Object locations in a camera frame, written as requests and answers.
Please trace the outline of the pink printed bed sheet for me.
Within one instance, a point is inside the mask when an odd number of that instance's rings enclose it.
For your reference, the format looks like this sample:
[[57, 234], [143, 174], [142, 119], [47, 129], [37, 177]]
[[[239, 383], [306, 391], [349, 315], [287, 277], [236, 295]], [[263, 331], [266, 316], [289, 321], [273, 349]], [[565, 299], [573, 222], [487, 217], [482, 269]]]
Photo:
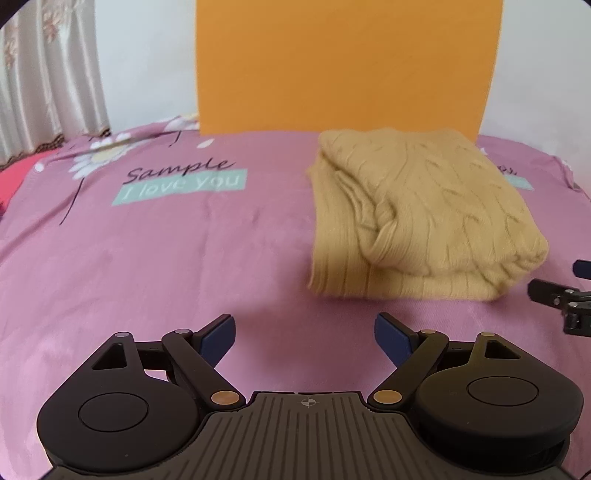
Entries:
[[79, 138], [37, 162], [1, 219], [1, 473], [49, 467], [43, 403], [108, 337], [140, 341], [235, 317], [221, 374], [242, 393], [369, 393], [393, 366], [377, 313], [454, 340], [500, 334], [590, 389], [590, 342], [526, 285], [492, 302], [342, 301], [308, 289], [310, 132], [169, 132], [84, 173]]

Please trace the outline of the beige floral curtain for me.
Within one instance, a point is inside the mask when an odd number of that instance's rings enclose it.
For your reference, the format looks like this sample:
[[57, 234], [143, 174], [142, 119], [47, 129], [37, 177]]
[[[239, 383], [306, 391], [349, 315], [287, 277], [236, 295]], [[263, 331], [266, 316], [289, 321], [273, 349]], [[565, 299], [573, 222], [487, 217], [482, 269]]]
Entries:
[[27, 2], [1, 28], [1, 167], [109, 132], [95, 3]]

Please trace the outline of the mustard cable-knit cardigan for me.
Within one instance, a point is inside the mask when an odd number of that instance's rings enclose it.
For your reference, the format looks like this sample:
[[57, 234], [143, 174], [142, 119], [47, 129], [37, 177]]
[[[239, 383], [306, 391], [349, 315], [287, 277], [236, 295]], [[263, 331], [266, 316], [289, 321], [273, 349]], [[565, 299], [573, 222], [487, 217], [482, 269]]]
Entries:
[[492, 301], [549, 253], [520, 193], [454, 130], [325, 131], [308, 176], [318, 295]]

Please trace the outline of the orange headboard panel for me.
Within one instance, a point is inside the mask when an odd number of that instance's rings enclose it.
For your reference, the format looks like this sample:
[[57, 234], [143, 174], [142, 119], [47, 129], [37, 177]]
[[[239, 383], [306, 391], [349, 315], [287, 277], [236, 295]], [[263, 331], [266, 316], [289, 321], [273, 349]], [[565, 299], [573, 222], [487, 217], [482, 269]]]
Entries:
[[452, 128], [475, 139], [499, 1], [200, 1], [206, 134]]

